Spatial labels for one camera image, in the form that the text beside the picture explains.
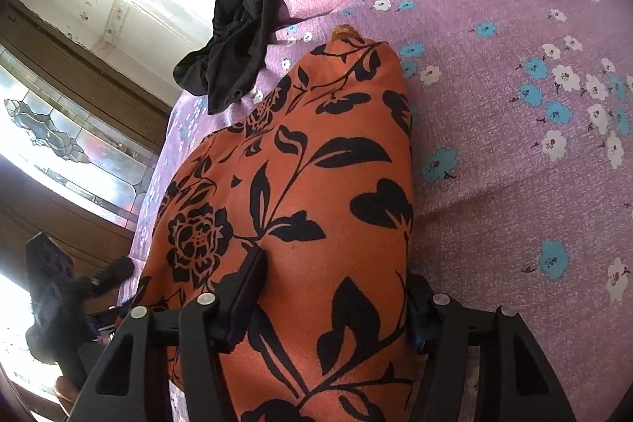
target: black fabric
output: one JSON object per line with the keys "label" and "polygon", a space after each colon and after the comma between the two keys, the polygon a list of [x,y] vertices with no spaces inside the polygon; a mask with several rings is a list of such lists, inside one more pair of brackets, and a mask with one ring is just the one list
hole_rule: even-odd
{"label": "black fabric", "polygon": [[209,115],[224,111],[252,90],[279,6],[280,0],[216,1],[213,37],[173,69],[173,78],[183,89],[209,96]]}

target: blue flower print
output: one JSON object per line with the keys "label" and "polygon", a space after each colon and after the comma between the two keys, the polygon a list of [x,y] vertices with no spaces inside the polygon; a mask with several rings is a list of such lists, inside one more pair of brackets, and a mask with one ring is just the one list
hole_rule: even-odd
{"label": "blue flower print", "polygon": [[398,5],[399,10],[412,10],[415,8],[415,1],[402,1]]}
{"label": "blue flower print", "polygon": [[547,240],[540,246],[539,267],[551,280],[561,279],[569,265],[565,246],[558,241]]}
{"label": "blue flower print", "polygon": [[455,167],[457,167],[457,151],[441,147],[424,161],[422,176],[427,183],[455,178],[451,174]]}
{"label": "blue flower print", "polygon": [[609,77],[609,83],[611,83],[611,89],[615,91],[615,94],[618,96],[618,99],[621,101],[625,101],[627,98],[627,90],[622,86],[620,79],[618,76],[613,75]]}
{"label": "blue flower print", "polygon": [[495,26],[492,22],[482,22],[475,29],[477,36],[481,36],[481,38],[490,38],[497,32],[497,26]]}
{"label": "blue flower print", "polygon": [[533,108],[539,107],[543,102],[543,94],[540,92],[538,86],[530,84],[521,85],[518,87],[518,91],[521,93],[521,99]]}
{"label": "blue flower print", "polygon": [[532,79],[545,79],[548,76],[548,66],[541,58],[530,58],[523,68]]}
{"label": "blue flower print", "polygon": [[554,124],[569,124],[572,120],[572,112],[558,101],[545,103],[545,116]]}
{"label": "blue flower print", "polygon": [[631,125],[629,124],[629,118],[626,112],[618,106],[613,110],[613,116],[615,117],[620,136],[627,136],[629,132],[631,132]]}
{"label": "blue flower print", "polygon": [[419,58],[426,52],[422,44],[414,42],[412,44],[403,45],[400,49],[400,56],[403,58]]}
{"label": "blue flower print", "polygon": [[402,75],[405,79],[412,78],[418,71],[418,66],[412,61],[406,61],[402,64]]}

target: black clamp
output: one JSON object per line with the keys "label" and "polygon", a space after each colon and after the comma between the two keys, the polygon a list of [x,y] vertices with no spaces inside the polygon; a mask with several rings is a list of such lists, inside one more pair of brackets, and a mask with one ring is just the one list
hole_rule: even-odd
{"label": "black clamp", "polygon": [[575,422],[552,366],[510,306],[494,313],[463,307],[433,293],[424,277],[407,276],[407,329],[428,355],[411,422],[457,422],[464,394],[466,355],[479,346],[474,422]]}
{"label": "black clamp", "polygon": [[246,335],[267,273],[260,248],[214,293],[181,309],[130,310],[85,382],[68,422],[172,422],[167,347],[179,346],[190,422],[237,422],[219,353]]}

